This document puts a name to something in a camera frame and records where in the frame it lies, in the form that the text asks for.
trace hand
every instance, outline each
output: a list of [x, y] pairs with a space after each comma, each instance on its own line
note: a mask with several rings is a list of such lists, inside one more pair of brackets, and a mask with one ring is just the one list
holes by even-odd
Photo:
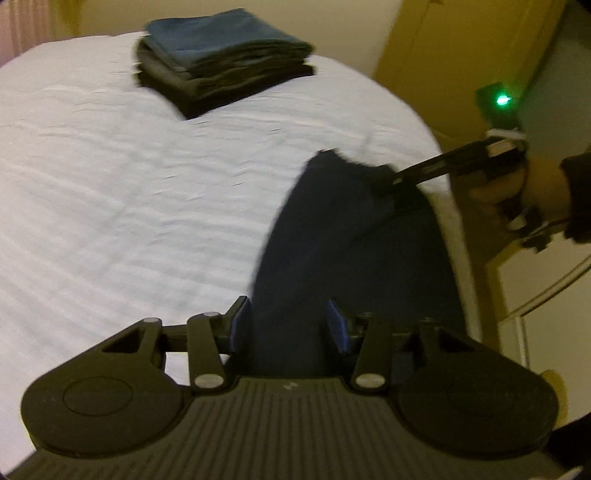
[[499, 214], [496, 206], [521, 191], [524, 206], [536, 206], [547, 222], [566, 221], [570, 216], [571, 198], [567, 177], [555, 161], [528, 160], [528, 169], [522, 168], [483, 187], [474, 188], [470, 196], [479, 202], [485, 212]]

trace beige wall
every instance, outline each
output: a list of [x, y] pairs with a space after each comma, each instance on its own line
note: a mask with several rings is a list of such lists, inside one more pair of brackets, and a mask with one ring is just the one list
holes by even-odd
[[[65, 0], [75, 3], [76, 0]], [[244, 7], [272, 25], [311, 42], [316, 53], [371, 75], [402, 0], [85, 0], [81, 35], [143, 30], [163, 17], [211, 15]], [[58, 38], [67, 30], [56, 19]]]
[[530, 153], [561, 160], [591, 145], [591, 14], [569, 2], [520, 106]]

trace white bedsheet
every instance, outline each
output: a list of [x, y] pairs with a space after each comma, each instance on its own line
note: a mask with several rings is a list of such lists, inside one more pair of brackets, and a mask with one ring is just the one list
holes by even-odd
[[[4, 472], [33, 451], [19, 406], [39, 375], [143, 317], [181, 323], [248, 293], [274, 217], [316, 151], [399, 168], [439, 153], [405, 103], [317, 56], [315, 77], [182, 121], [134, 85], [138, 36], [45, 44], [0, 69]], [[424, 189], [479, 338], [448, 181]]]

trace stack of folded towels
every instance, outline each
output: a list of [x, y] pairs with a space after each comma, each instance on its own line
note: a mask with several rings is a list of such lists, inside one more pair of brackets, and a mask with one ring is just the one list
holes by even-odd
[[314, 75], [313, 48], [244, 9], [150, 22], [137, 48], [137, 78], [185, 118], [288, 80]]

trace pink curtain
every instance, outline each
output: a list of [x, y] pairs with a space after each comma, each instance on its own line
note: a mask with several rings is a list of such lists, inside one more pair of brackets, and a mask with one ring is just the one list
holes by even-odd
[[50, 0], [4, 0], [0, 3], [0, 66], [53, 38]]

